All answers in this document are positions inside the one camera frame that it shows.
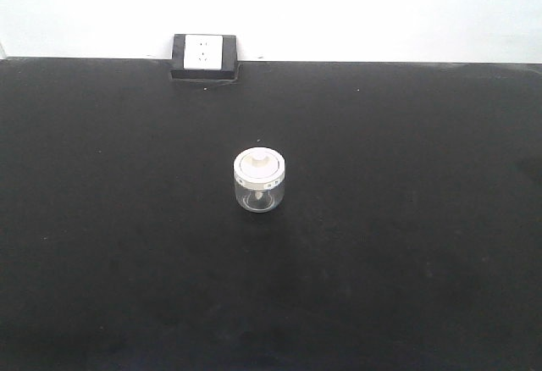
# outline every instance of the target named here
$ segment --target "electrical outlet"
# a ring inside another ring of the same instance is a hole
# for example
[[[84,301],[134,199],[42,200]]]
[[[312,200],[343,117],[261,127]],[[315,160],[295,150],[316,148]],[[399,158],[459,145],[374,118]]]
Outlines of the electrical outlet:
[[[179,80],[237,79],[235,35],[176,34],[171,49],[171,78]]]
[[[186,35],[184,68],[222,69],[223,41],[221,35]]]

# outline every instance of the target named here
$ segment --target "black tabletop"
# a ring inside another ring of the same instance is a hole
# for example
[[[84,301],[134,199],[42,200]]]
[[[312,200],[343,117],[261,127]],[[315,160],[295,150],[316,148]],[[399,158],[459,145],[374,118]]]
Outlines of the black tabletop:
[[[10,59],[0,119],[2,371],[542,367],[541,66]]]

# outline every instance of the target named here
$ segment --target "glass jar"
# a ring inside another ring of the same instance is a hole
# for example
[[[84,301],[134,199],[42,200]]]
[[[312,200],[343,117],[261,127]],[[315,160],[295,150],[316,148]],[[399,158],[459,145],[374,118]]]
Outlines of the glass jar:
[[[285,194],[285,160],[273,149],[247,149],[234,161],[234,179],[235,198],[243,208],[268,212],[279,205]]]

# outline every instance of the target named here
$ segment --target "outlet cover plate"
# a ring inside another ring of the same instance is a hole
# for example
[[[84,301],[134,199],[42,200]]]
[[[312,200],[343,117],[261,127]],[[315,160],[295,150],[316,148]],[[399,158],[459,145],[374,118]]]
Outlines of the outlet cover plate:
[[[233,35],[174,36],[171,77],[182,80],[235,80],[237,39]]]
[[[185,35],[185,69],[222,69],[221,35]]]

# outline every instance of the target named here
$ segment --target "jar lid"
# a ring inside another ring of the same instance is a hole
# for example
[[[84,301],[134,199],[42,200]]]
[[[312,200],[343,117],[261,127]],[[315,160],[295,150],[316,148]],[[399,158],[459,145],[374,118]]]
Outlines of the jar lid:
[[[250,148],[237,155],[234,178],[246,189],[266,191],[285,179],[285,159],[270,148]]]

